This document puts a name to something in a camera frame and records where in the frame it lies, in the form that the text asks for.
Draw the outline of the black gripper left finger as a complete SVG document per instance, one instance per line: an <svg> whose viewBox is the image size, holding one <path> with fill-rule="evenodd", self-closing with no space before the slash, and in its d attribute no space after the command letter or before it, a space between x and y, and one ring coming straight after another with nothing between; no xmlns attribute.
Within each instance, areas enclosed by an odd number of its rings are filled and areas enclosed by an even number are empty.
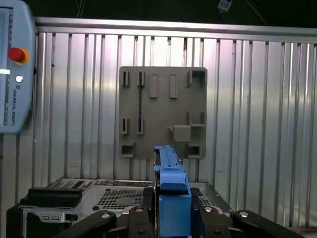
<svg viewBox="0 0 317 238"><path fill-rule="evenodd" d="M143 191L140 206L126 208L118 217L107 210L98 211L70 228L55 235L56 238L154 238L153 189Z"/></svg>

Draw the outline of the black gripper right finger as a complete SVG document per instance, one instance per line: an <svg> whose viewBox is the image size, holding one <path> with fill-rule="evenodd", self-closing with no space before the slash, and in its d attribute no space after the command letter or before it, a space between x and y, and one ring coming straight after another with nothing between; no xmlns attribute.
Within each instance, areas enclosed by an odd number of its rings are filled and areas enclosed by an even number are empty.
<svg viewBox="0 0 317 238"><path fill-rule="evenodd" d="M302 238L289 228L249 210L232 210L213 190L207 201L198 188L192 193L193 238Z"/></svg>

